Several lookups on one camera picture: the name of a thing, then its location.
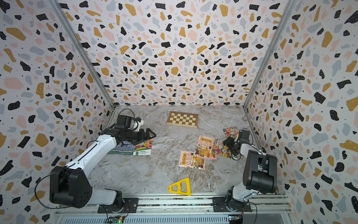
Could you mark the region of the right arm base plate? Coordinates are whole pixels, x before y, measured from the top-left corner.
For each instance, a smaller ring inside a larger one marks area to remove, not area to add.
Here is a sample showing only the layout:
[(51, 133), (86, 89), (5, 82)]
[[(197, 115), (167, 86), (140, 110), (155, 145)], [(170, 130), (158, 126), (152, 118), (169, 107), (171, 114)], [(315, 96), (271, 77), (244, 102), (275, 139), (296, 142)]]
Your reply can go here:
[(214, 212), (251, 212), (249, 202), (240, 202), (227, 197), (213, 197)]

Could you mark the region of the lavender seed packet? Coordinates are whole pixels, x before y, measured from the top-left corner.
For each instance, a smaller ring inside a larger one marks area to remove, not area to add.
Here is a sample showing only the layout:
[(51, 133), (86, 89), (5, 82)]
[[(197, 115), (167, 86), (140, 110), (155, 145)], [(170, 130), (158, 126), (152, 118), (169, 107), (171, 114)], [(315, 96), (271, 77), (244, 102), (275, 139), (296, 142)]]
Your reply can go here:
[(114, 149), (110, 150), (108, 154), (117, 155), (133, 155), (135, 145), (129, 144), (128, 142), (118, 144)]

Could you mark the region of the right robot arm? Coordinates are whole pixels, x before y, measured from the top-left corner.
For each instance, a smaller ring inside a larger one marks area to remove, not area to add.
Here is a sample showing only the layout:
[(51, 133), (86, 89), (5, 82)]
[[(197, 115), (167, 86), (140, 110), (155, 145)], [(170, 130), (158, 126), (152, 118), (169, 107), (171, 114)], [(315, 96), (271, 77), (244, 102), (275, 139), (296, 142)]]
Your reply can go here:
[(243, 210), (252, 196), (277, 190), (277, 157), (257, 149), (249, 137), (250, 131), (241, 129), (237, 137), (224, 141), (231, 155), (246, 158), (242, 183), (232, 186), (226, 194), (224, 203), (230, 211)]

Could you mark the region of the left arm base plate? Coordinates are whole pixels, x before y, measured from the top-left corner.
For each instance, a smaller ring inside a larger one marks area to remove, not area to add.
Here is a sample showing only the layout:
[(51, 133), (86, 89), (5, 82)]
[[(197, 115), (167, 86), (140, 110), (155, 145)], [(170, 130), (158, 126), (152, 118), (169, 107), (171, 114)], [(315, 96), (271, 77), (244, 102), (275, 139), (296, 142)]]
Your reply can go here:
[(137, 197), (125, 197), (116, 199), (114, 204), (100, 206), (97, 210), (98, 214), (107, 215), (123, 215), (136, 213), (139, 204)]

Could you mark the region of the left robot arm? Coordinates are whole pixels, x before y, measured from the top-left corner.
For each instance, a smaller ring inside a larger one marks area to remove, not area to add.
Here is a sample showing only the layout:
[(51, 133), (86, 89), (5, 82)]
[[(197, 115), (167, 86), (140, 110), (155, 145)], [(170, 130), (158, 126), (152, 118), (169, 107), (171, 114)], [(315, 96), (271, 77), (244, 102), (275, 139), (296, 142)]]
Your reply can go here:
[(115, 147), (135, 146), (155, 138), (156, 134), (151, 129), (141, 128), (143, 123), (141, 118), (119, 115), (117, 121), (103, 130), (77, 158), (63, 167), (54, 167), (48, 175), (50, 202), (56, 204), (57, 209), (80, 209), (88, 205), (99, 205), (107, 213), (129, 209), (121, 191), (93, 188), (88, 177), (102, 158)]

